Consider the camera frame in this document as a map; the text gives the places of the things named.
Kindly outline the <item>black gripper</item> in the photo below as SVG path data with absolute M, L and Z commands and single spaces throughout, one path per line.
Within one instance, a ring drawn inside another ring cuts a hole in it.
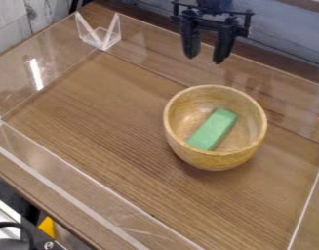
M 184 49 L 193 59 L 201 51 L 201 31 L 218 32 L 213 61 L 221 64 L 230 56 L 237 36 L 248 37 L 252 17 L 249 9 L 236 11 L 230 0 L 173 0 L 173 22 L 181 26 Z

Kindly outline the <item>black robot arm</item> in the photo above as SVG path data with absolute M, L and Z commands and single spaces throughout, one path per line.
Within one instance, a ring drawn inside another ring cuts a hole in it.
M 181 27 L 186 56 L 193 59 L 201 52 L 201 31 L 217 33 L 213 62 L 221 64 L 230 56 L 238 37 L 250 34 L 252 10 L 234 11 L 230 0 L 196 0 L 194 4 L 173 0 L 173 23 Z

